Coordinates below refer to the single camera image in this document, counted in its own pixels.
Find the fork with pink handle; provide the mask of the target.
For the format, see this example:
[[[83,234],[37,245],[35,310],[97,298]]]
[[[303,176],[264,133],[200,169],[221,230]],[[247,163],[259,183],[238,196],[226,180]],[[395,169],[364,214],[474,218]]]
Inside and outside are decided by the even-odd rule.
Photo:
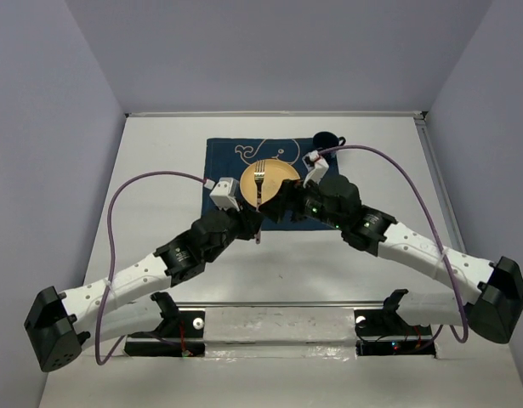
[[[265,176],[266,160],[260,160],[255,163],[253,178],[256,185],[256,211],[262,204],[262,189]]]

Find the dark blue cloth placemat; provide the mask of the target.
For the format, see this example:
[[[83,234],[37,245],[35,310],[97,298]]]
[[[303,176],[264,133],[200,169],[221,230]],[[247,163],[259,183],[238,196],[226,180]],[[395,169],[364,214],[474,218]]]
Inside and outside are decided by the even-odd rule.
[[[218,181],[221,177],[240,180],[243,171],[257,160],[277,159],[290,164],[298,172],[300,178],[304,178],[307,169],[302,162],[302,157],[314,148],[312,137],[300,139],[211,138],[207,140],[204,177],[212,181]],[[325,158],[329,165],[326,175],[338,174],[337,157],[333,155],[325,156]],[[215,206],[209,197],[209,192],[204,190],[201,215],[213,208]],[[289,213],[279,224],[266,218],[262,227],[263,232],[331,230],[329,226],[310,218],[293,223]]]

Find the yellow plate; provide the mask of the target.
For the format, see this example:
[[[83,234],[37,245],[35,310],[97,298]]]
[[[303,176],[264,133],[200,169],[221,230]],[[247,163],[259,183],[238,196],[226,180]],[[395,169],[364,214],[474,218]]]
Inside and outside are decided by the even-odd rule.
[[[250,164],[242,173],[240,178],[240,191],[242,197],[250,205],[257,205],[257,187],[254,181],[254,171],[258,163]],[[261,187],[261,203],[273,198],[281,187],[284,180],[298,180],[298,172],[290,164],[277,159],[266,159],[264,166],[264,181]]]

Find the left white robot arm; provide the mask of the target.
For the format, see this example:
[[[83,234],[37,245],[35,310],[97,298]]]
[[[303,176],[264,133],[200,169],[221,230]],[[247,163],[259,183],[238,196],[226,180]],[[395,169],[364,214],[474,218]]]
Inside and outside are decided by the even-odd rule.
[[[212,210],[134,265],[106,279],[58,292],[42,289],[24,328],[41,371],[77,358],[88,341],[102,339],[102,318],[146,295],[167,290],[202,273],[234,240],[249,241],[264,217],[250,209]]]

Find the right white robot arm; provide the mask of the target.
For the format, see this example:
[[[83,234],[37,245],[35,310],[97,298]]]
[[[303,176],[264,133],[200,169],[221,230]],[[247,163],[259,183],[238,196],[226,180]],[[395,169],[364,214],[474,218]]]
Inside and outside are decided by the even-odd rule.
[[[389,214],[362,204],[345,176],[320,183],[285,180],[260,212],[275,223],[312,218],[340,231],[349,246],[407,266],[451,288],[445,296],[421,298],[396,290],[384,301],[382,327],[391,333],[410,326],[466,326],[493,343],[510,341],[523,311],[523,276],[511,258],[475,258],[437,244]]]

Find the dark blue cup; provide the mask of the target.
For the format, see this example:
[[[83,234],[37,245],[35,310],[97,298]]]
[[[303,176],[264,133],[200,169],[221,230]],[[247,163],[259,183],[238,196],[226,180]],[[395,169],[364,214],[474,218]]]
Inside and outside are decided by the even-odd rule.
[[[328,131],[316,133],[312,138],[312,146],[315,150],[322,151],[346,144],[345,137],[339,137]]]

